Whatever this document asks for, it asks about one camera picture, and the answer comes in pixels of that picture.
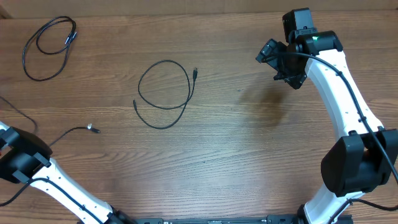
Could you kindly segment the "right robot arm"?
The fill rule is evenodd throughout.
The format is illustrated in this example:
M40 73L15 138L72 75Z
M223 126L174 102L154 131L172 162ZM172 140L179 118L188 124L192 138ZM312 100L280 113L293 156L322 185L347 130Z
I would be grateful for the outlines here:
M267 223L351 223L345 210L366 193L397 177L397 130L386 129L362 97L338 36L320 32L309 8L282 18L285 41L270 39L257 61L276 71L275 79L299 89L316 86L328 111L335 145L321 162L322 186L295 215L269 215Z

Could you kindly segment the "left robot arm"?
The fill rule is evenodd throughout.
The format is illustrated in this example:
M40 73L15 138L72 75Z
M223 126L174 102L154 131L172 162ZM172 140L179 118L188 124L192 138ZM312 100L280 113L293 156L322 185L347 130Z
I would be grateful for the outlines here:
M134 223L110 204L96 198L75 182L51 157L51 148L36 135L1 123L1 149L11 150L1 158L1 178L24 186L2 207L28 187L41 190L80 219L80 223Z

